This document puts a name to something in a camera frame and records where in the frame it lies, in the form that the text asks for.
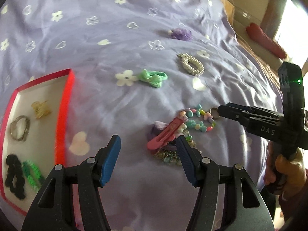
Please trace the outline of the right hand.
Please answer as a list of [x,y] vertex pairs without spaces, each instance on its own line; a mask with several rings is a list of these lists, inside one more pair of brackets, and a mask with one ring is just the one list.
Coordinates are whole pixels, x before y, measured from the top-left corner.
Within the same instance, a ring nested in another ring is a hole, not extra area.
[[[264,175],[265,185],[270,185],[276,181],[276,175],[273,170],[273,142],[267,145],[266,170]],[[297,195],[305,186],[307,181],[306,170],[303,162],[303,155],[300,150],[296,152],[293,160],[289,161],[282,154],[275,160],[276,170],[285,175],[285,184],[282,189],[284,199],[289,200]]]

